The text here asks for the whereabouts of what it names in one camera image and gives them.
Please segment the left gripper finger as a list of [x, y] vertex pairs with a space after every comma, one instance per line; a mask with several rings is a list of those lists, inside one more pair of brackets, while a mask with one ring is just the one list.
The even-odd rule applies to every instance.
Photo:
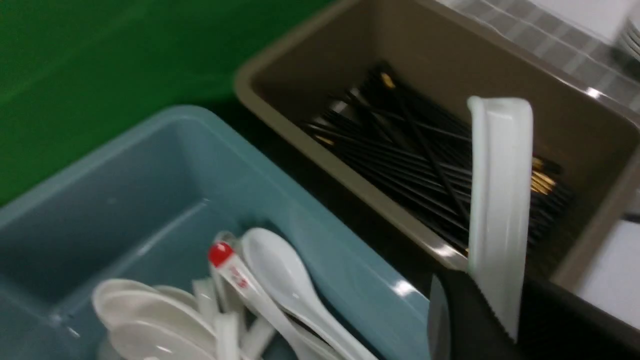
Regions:
[[464, 271], [432, 274], [427, 317], [432, 360], [523, 360], [473, 278]]

